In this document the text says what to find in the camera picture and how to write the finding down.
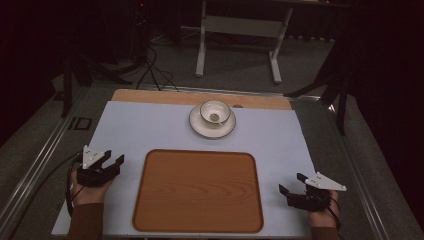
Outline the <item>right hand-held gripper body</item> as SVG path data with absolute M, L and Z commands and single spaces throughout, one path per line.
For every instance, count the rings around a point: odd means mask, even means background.
M 347 187 L 333 179 L 316 172 L 308 177 L 305 183 L 305 193 L 291 193 L 287 199 L 287 204 L 291 207 L 306 210 L 309 212 L 319 212 L 330 206 L 330 190 L 346 191 Z

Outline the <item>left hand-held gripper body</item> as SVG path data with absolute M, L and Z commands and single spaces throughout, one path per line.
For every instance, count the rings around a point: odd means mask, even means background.
M 83 147 L 83 156 L 81 166 L 77 169 L 77 181 L 85 187 L 101 187 L 110 180 L 113 180 L 120 174 L 120 167 L 108 169 L 96 167 L 94 164 L 104 155 L 104 152 Z

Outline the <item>person's left hand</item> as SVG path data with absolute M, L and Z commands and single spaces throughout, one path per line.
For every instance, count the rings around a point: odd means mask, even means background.
M 77 171 L 71 173 L 71 200 L 75 206 L 84 204 L 103 203 L 108 189 L 113 181 L 110 180 L 101 187 L 85 187 L 77 181 Z

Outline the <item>person's right hand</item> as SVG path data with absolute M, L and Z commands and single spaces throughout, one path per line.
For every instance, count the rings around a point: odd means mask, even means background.
M 340 206 L 338 204 L 338 193 L 330 190 L 330 207 L 320 212 L 309 212 L 309 223 L 312 227 L 332 227 L 338 226 Z

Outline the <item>white table mat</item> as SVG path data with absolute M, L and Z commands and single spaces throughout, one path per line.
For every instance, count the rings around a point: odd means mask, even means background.
M 211 140 L 190 126 L 190 105 L 147 104 L 110 101 L 97 125 L 90 145 L 111 150 L 113 157 L 125 155 L 105 201 L 104 233 L 113 237 L 204 237 L 253 239 L 304 239 L 309 235 L 307 215 L 287 205 L 279 192 L 283 185 L 303 191 L 296 175 L 311 175 L 314 166 L 292 110 L 240 108 L 235 129 Z M 133 227 L 140 180 L 146 155 L 156 149 L 243 152 L 256 161 L 264 226 L 258 233 L 169 233 L 140 232 Z

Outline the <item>black tripod stand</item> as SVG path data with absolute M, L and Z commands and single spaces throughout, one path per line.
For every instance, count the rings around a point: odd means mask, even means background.
M 346 64 L 343 63 L 343 41 L 340 39 L 343 39 L 343 35 L 339 35 L 334 40 L 334 44 L 318 71 L 315 80 L 297 91 L 285 93 L 285 96 L 289 98 L 298 98 L 314 89 L 326 86 L 319 101 L 322 105 L 330 106 L 335 100 L 338 100 L 336 126 L 339 132 L 344 135 L 349 78 L 347 70 L 345 69 Z
M 55 100 L 63 103 L 62 117 L 68 115 L 73 105 L 73 79 L 76 79 L 81 86 L 89 87 L 93 82 L 91 71 L 99 73 L 109 81 L 129 84 L 129 81 L 122 79 L 106 67 L 90 59 L 78 49 L 70 50 L 65 54 L 63 60 L 62 89 L 54 97 Z

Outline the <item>brown wooden tray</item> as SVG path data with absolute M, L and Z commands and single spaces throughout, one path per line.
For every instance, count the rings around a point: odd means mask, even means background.
M 260 232 L 255 158 L 243 152 L 150 151 L 132 223 L 140 232 Z

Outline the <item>white saucer with dark rim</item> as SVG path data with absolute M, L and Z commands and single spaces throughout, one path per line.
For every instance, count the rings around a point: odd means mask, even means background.
M 212 126 L 201 117 L 200 107 L 201 105 L 197 105 L 191 110 L 189 123 L 191 128 L 202 137 L 218 139 L 229 135 L 235 129 L 236 117 L 233 111 L 230 111 L 230 117 L 223 126 Z

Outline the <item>white cup with dark rim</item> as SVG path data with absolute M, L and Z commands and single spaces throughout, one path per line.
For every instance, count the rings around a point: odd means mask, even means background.
M 210 120 L 209 116 L 213 113 L 219 115 L 218 121 Z M 200 115 L 209 124 L 223 126 L 230 118 L 231 110 L 229 106 L 222 101 L 209 100 L 201 104 Z

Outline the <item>dark equipment stand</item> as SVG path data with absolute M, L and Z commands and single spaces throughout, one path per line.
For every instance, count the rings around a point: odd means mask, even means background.
M 146 56 L 149 36 L 148 4 L 146 0 L 130 0 L 131 60 L 142 63 Z

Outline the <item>metal floor rail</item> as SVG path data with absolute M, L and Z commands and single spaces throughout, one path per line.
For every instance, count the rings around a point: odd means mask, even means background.
M 87 94 L 78 90 L 62 117 L 62 103 L 49 100 L 0 147 L 0 238 L 13 228 L 25 201 Z
M 356 105 L 349 105 L 342 135 L 336 126 L 338 111 L 326 107 L 332 131 L 343 154 L 348 192 L 341 196 L 341 234 L 346 240 L 390 240 L 378 206 L 378 168 L 382 153 Z

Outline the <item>white metal desk frame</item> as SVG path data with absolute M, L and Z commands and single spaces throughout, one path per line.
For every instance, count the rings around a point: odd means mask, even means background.
M 195 76 L 204 75 L 206 58 L 206 33 L 225 33 L 255 37 L 268 37 L 276 40 L 272 51 L 268 52 L 270 69 L 275 84 L 282 82 L 278 55 L 289 26 L 290 18 L 296 7 L 318 7 L 327 9 L 349 9 L 349 3 L 331 3 L 329 0 L 246 0 L 249 4 L 263 2 L 265 4 L 282 4 L 285 8 L 280 21 L 257 20 L 238 17 L 215 16 L 207 14 L 207 2 L 201 0 L 200 45 L 197 56 Z

